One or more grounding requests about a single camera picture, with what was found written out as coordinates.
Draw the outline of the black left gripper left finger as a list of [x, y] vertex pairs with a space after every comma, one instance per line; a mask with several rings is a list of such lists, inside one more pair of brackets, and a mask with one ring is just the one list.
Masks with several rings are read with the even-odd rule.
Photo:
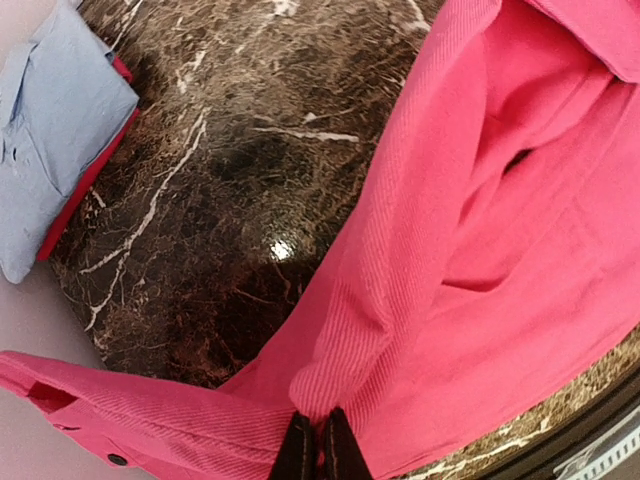
[[316, 478], [316, 433], [311, 421], [296, 412], [287, 427], [272, 465], [269, 480]]

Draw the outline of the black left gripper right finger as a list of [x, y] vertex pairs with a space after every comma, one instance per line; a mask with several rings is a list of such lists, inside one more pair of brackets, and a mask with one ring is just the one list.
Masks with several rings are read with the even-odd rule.
[[372, 480], [343, 409], [334, 408], [324, 427], [324, 473], [329, 480]]

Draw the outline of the pink trousers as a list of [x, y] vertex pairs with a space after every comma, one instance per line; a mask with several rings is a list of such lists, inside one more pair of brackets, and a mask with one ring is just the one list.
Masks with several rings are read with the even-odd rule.
[[638, 3], [449, 1], [255, 360], [208, 390], [5, 351], [1, 386], [160, 479], [269, 479], [296, 412], [326, 478], [339, 407], [385, 479], [528, 410], [638, 321]]

